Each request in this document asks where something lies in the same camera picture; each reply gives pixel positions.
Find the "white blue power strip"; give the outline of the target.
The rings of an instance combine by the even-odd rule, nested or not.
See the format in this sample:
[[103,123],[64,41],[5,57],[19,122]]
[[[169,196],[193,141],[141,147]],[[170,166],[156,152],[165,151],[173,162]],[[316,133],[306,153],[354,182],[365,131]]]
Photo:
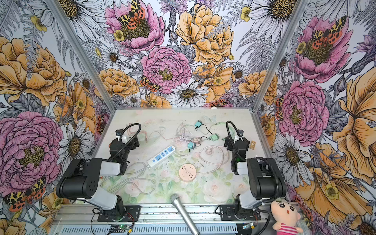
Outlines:
[[176,148],[174,146],[169,146],[165,148],[160,153],[157,153],[155,156],[153,156],[151,159],[148,160],[149,167],[153,168],[166,160],[168,157],[172,156],[175,152]]

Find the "pink plug charger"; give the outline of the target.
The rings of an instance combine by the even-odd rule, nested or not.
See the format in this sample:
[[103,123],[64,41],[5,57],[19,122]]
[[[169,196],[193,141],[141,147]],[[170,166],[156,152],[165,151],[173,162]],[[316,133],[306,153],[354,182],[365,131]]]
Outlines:
[[202,138],[201,137],[194,137],[193,142],[197,145],[200,146],[202,143]]

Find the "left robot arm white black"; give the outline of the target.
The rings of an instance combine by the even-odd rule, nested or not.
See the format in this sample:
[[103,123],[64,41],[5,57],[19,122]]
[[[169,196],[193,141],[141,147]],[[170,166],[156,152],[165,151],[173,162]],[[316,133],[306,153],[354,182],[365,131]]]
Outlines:
[[133,123],[118,130],[117,137],[110,144],[108,159],[72,160],[57,185],[57,196],[93,205],[105,219],[133,220],[132,214],[124,206],[122,197],[103,189],[99,185],[99,179],[101,176],[123,176],[126,173],[130,164],[130,151],[140,146],[138,134],[141,129],[141,124]]

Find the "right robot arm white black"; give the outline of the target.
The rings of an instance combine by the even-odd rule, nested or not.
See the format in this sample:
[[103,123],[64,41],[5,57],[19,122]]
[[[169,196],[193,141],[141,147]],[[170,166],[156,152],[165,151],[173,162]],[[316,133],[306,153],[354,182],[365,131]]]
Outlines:
[[226,121],[226,130],[228,136],[224,147],[232,154],[231,171],[235,175],[243,175],[249,183],[249,190],[236,196],[232,214],[239,220],[256,218],[253,211],[286,196],[286,184],[275,159],[258,156],[247,158],[250,141],[230,120]]

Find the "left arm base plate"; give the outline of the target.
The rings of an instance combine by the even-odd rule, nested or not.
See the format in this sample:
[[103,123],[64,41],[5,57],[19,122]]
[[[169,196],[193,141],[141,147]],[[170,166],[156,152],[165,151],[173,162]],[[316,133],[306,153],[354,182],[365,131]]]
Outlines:
[[141,213],[141,206],[124,206],[124,209],[104,210],[98,216],[98,222],[137,222]]

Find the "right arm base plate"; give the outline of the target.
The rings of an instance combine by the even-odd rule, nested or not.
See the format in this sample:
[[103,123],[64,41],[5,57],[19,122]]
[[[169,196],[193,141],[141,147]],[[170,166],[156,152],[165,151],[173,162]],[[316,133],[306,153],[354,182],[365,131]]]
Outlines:
[[252,209],[236,209],[234,205],[219,205],[215,210],[221,218],[221,221],[256,221],[260,220],[261,216],[258,211]]

